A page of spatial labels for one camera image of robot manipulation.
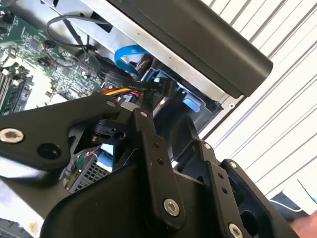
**chip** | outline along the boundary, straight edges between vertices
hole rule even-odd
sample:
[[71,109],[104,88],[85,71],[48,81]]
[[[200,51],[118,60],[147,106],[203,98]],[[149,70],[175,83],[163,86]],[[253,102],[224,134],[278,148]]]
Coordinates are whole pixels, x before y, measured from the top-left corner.
[[63,69],[63,74],[64,74],[65,76],[68,76],[68,75],[70,74],[70,69],[69,69],[69,68],[64,68],[64,69]]
[[40,43],[38,43],[35,40],[32,40],[30,43],[30,47],[32,47],[33,49],[37,50],[39,48]]

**metal wall panel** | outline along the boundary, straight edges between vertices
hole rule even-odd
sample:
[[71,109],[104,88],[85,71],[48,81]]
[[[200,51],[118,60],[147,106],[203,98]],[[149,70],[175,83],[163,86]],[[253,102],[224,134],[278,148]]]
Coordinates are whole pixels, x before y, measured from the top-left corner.
[[317,162],[317,0],[213,0],[210,7],[274,68],[207,142],[273,197]]

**black metal arm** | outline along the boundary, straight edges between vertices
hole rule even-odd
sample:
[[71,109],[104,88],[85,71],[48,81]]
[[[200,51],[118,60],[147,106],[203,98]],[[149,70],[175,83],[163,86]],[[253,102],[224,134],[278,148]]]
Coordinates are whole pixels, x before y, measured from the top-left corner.
[[[37,211],[46,218],[43,238],[297,238],[237,163],[216,160],[190,120],[173,135],[176,171],[151,114],[109,96],[16,113],[0,117],[0,176],[33,208],[37,198],[50,204]],[[101,143],[115,145],[114,173],[43,199],[72,156]]]

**silver screw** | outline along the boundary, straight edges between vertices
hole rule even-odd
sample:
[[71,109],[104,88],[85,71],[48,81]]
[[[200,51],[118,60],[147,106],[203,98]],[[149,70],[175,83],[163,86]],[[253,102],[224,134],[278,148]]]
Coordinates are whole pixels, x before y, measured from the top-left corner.
[[234,238],[243,238],[241,230],[235,224],[230,223],[229,230]]
[[23,140],[24,134],[14,128],[6,128],[0,131],[0,140],[9,144],[16,144]]
[[165,199],[163,203],[165,211],[173,217],[179,215],[179,206],[173,199]]
[[236,169],[236,168],[238,167],[238,166],[237,166],[234,162],[232,162],[232,161],[230,162],[230,165],[231,165],[231,167],[234,168],[234,169]]
[[147,117],[148,115],[145,112],[141,112],[141,115]]
[[208,149],[211,150],[211,146],[208,143],[204,143],[204,146]]
[[109,106],[111,106],[111,107],[115,107],[115,104],[114,104],[113,102],[111,102],[111,101],[107,101],[107,104],[108,104]]
[[234,103],[229,103],[228,107],[229,107],[230,109],[233,109],[233,108],[236,107],[236,105],[235,105]]

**yellow wire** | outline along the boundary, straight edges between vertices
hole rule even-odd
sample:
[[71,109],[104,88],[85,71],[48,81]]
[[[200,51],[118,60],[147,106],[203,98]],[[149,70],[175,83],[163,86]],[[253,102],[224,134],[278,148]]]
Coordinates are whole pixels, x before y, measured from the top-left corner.
[[128,88],[121,88],[121,89],[118,89],[118,90],[114,90],[114,91],[111,91],[111,92],[108,92],[106,93],[106,95],[114,95],[114,94],[118,94],[118,93],[125,93],[125,92],[129,92],[131,91],[130,89]]

